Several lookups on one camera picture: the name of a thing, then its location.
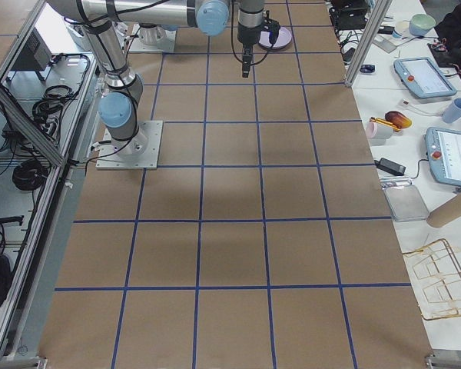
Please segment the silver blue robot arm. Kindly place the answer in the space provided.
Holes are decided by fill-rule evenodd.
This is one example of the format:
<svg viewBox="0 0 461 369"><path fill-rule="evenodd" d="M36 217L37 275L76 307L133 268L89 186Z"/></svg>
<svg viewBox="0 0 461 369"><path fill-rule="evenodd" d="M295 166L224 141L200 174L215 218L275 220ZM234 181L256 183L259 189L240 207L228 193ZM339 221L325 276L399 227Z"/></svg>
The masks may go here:
<svg viewBox="0 0 461 369"><path fill-rule="evenodd" d="M148 26L188 26L207 36L219 35L232 16L232 1L50 1L70 22L81 26L104 72L108 94L98 114L122 158L136 158L148 146L138 122L141 77L128 64L114 30L116 22Z"/></svg>

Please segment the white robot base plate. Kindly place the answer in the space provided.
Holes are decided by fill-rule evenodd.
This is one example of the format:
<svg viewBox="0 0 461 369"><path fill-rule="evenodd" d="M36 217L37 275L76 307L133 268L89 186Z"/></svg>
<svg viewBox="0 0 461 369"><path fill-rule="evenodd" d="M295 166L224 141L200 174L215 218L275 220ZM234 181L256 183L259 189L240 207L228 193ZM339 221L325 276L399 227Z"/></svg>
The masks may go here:
<svg viewBox="0 0 461 369"><path fill-rule="evenodd" d="M99 151L100 159L96 161L98 170L155 170L158 167L158 156L161 146L163 121L141 121L138 123L137 135L119 152L124 143L112 141L108 129L104 130L104 140L111 141L102 145Z"/></svg>

